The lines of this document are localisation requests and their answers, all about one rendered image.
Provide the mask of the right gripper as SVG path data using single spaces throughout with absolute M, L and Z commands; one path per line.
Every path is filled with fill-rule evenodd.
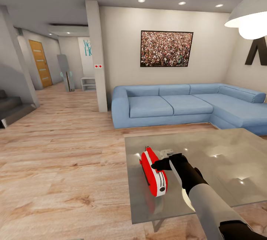
M 159 161 L 155 161 L 154 164 L 151 165 L 151 167 L 153 169 L 157 169 L 157 171 L 161 171 L 161 170 L 170 170 L 167 168 L 166 166 L 166 160 L 167 158 L 165 159 L 161 159 Z

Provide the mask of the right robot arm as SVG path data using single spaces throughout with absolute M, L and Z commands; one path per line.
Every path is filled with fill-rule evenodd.
M 182 153 L 174 154 L 172 149 L 166 149 L 160 156 L 161 160 L 151 167 L 157 171 L 173 170 L 189 196 L 207 240 L 267 240 L 214 191 L 200 170 L 193 168 Z

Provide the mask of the radio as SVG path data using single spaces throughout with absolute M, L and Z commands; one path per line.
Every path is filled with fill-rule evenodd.
M 168 179 L 165 172 L 163 170 L 157 171 L 157 169 L 153 169 L 151 167 L 151 165 L 158 160 L 159 159 L 150 147 L 145 148 L 145 152 L 142 153 L 141 160 L 139 160 L 145 174 L 148 187 L 154 197 L 165 195 L 168 187 Z

